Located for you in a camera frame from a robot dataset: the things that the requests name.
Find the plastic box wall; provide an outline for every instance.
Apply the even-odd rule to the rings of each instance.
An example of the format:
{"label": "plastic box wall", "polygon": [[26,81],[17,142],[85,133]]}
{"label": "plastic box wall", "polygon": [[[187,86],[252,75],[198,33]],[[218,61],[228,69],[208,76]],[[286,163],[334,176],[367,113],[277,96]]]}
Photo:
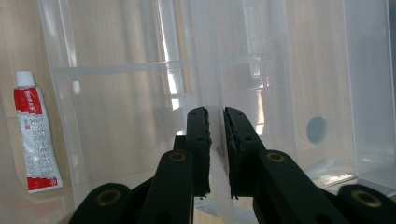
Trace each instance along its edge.
{"label": "plastic box wall", "polygon": [[[199,106],[215,162],[228,106],[322,187],[358,176],[396,189],[386,0],[39,4],[76,204],[152,176]],[[222,167],[212,184],[227,185]]]}

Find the transparent plastic bin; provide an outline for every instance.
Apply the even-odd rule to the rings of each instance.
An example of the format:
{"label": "transparent plastic bin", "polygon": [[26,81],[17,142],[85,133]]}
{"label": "transparent plastic bin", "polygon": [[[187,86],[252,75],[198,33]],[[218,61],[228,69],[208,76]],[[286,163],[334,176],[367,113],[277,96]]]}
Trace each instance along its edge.
{"label": "transparent plastic bin", "polygon": [[320,187],[358,177],[396,189],[388,1],[39,4],[76,205],[101,184],[151,177],[200,106],[225,222],[226,106]]}

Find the red and white tube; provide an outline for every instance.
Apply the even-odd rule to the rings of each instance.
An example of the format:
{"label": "red and white tube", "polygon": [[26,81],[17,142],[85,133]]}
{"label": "red and white tube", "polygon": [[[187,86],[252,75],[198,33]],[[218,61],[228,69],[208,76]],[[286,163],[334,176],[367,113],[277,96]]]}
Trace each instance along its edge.
{"label": "red and white tube", "polygon": [[53,153],[50,124],[41,90],[32,72],[17,72],[15,107],[20,122],[29,193],[63,186]]}

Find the screw hole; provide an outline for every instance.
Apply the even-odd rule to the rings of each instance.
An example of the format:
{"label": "screw hole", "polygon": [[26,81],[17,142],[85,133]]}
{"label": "screw hole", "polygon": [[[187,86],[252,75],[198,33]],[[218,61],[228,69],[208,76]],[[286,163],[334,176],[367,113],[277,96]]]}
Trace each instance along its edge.
{"label": "screw hole", "polygon": [[121,196],[121,193],[117,189],[106,189],[96,197],[96,203],[102,207],[109,206],[116,203]]}
{"label": "screw hole", "polygon": [[186,160],[186,155],[180,152],[174,152],[169,155],[169,159],[171,159],[171,161],[184,161]]}
{"label": "screw hole", "polygon": [[275,152],[268,153],[267,159],[270,161],[276,161],[276,162],[282,162],[283,160],[285,160],[285,158],[282,155],[277,154]]}
{"label": "screw hole", "polygon": [[354,190],[352,191],[352,197],[359,203],[362,203],[368,207],[377,208],[382,205],[381,201],[373,194],[363,191]]}

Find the circular mark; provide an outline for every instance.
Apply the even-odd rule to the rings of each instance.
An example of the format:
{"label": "circular mark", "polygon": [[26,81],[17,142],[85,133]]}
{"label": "circular mark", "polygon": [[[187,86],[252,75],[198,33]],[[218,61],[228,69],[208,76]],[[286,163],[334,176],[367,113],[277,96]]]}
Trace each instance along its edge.
{"label": "circular mark", "polygon": [[169,159],[171,159],[171,161],[184,161],[186,160],[186,155],[181,152],[174,152],[169,155]]}
{"label": "circular mark", "polygon": [[155,217],[155,222],[159,224],[168,224],[172,222],[172,219],[172,214],[168,211],[163,211]]}
{"label": "circular mark", "polygon": [[267,159],[270,161],[276,161],[276,162],[282,162],[283,160],[285,160],[285,158],[282,155],[277,154],[275,152],[268,153]]}
{"label": "circular mark", "polygon": [[324,214],[316,214],[314,220],[320,224],[332,224],[332,219]]}
{"label": "circular mark", "polygon": [[327,132],[327,121],[323,117],[314,117],[308,122],[308,126],[306,127],[306,136],[308,140],[315,144],[319,145]]}
{"label": "circular mark", "polygon": [[121,193],[117,189],[106,189],[96,196],[96,203],[100,206],[109,206],[119,200]]}
{"label": "circular mark", "polygon": [[373,194],[366,192],[364,190],[360,190],[360,189],[353,190],[352,197],[357,202],[362,203],[362,204],[372,207],[372,208],[377,208],[382,205],[381,201],[377,197],[375,197]]}
{"label": "circular mark", "polygon": [[56,180],[55,177],[53,177],[53,178],[50,180],[50,184],[51,184],[52,186],[58,185],[58,181]]}

